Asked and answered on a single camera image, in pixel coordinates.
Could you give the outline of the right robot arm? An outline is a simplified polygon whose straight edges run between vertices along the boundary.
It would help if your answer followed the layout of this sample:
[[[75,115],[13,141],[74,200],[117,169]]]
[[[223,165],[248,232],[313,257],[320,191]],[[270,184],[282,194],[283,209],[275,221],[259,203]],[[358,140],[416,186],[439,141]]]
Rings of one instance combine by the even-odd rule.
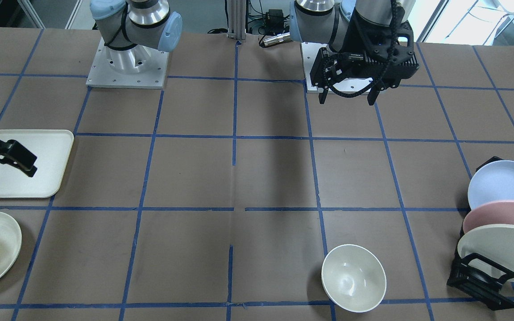
[[[92,0],[101,34],[86,85],[103,89],[163,89],[169,53],[178,45],[183,18],[166,0]],[[16,140],[0,140],[0,163],[28,177],[37,157]]]

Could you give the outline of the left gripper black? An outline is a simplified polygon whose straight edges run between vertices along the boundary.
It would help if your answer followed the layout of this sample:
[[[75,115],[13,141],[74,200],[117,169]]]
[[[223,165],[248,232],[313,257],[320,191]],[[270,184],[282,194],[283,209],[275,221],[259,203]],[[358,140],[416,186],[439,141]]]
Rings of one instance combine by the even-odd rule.
[[[419,70],[413,36],[408,21],[399,22],[393,33],[391,27],[351,20],[339,52],[318,49],[310,84],[319,90],[319,103],[326,103],[328,93],[368,94],[368,104],[374,106],[382,91],[395,89]]]

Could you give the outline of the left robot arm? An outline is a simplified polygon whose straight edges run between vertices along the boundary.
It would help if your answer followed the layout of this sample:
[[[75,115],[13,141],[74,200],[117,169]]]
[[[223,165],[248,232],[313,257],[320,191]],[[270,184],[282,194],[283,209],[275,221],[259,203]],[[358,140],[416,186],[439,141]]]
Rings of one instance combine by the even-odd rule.
[[[323,104],[329,91],[344,98],[395,89],[420,68],[408,21],[412,0],[294,0],[290,34],[296,42],[322,43],[310,71]]]

